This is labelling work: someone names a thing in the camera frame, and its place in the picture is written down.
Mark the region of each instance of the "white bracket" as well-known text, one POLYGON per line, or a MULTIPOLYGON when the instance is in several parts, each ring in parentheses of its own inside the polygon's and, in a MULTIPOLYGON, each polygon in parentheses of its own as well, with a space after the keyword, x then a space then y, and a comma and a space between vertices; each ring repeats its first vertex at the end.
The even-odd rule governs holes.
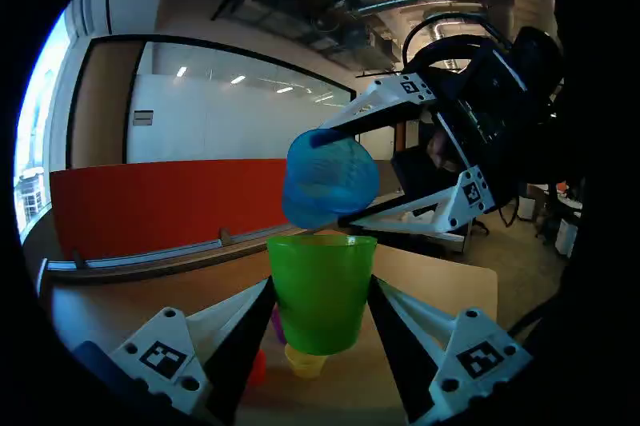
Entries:
POLYGON ((431 89, 416 73, 381 78, 372 82, 363 94, 322 123, 320 128, 334 128, 355 116, 365 117, 400 103, 428 106, 435 99, 431 89))
POLYGON ((481 310, 467 309, 453 318, 384 281, 379 284, 438 366, 428 386, 434 406, 412 426, 434 424, 464 411, 472 400, 489 396, 531 361, 531 355, 481 310))
POLYGON ((438 191, 428 197, 354 220, 351 224, 372 230, 397 233, 446 233, 465 225, 494 206, 494 199, 482 172, 477 166, 472 166, 458 175, 458 182, 455 186, 438 191), (389 218, 433 205, 438 206, 430 216, 430 221, 424 221, 420 217, 412 221, 410 216, 409 219, 405 217, 404 220, 389 218))
POLYGON ((202 365, 244 317, 266 282, 189 317, 164 308, 109 356, 151 394, 185 414, 217 424, 205 406, 212 385, 202 365))

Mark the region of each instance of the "floor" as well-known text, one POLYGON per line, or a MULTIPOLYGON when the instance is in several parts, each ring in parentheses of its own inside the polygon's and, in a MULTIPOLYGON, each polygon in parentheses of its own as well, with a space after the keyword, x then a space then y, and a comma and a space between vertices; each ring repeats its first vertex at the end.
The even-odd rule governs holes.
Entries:
MULTIPOLYGON (((510 205, 503 210, 511 218, 510 205)), ((534 224, 516 221, 506 228, 493 212, 478 218, 490 230, 490 235, 474 227, 466 251, 452 261, 491 268, 498 274, 498 323, 510 328, 522 315, 551 297, 558 288, 566 259, 553 245, 544 245, 535 237, 534 224)))

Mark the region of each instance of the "glass wall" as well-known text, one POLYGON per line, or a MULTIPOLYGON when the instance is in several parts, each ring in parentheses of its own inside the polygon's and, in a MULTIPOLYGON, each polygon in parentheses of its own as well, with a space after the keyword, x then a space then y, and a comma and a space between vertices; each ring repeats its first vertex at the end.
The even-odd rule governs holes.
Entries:
POLYGON ((64 14, 55 23, 31 74, 18 120, 14 156, 14 204, 20 233, 49 203, 43 150, 46 119, 70 39, 64 14))
POLYGON ((148 42, 135 80, 126 159, 285 158, 291 142, 353 92, 243 54, 148 42))

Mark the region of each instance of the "window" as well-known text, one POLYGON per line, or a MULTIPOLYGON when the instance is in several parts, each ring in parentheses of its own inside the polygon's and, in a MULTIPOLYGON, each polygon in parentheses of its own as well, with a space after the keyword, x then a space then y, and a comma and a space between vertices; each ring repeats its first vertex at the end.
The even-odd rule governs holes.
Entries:
POLYGON ((70 39, 62 14, 35 63, 18 119, 14 155, 14 205, 20 233, 48 203, 42 155, 45 124, 58 71, 69 45, 70 39))

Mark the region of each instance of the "desk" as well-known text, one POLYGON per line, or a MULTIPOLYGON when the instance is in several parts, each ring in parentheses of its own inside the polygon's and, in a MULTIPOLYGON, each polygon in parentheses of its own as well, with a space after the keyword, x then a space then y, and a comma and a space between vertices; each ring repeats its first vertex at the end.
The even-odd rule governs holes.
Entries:
MULTIPOLYGON (((54 285, 50 314, 67 347, 92 340, 110 352, 164 306, 190 315, 269 274, 267 252, 260 252, 150 280, 54 285)), ((379 245, 374 274, 449 314, 475 306, 496 317, 498 278, 490 269, 379 245)), ((368 308, 356 345, 330 357, 317 380, 293 376, 271 326, 262 349, 266 382, 245 393, 237 424, 403 424, 402 403, 368 308)))
MULTIPOLYGON (((544 192, 545 195, 549 194, 549 186, 548 185, 531 185, 529 184, 529 186, 533 186, 534 188, 540 189, 544 192)), ((571 200, 567 197, 564 197, 562 194, 564 193, 563 191, 560 191, 559 189, 556 190, 556 192, 558 193, 558 200, 561 203, 564 203, 565 205, 569 206, 570 208, 573 209, 582 209, 582 203, 580 201, 576 201, 576 200, 571 200)))

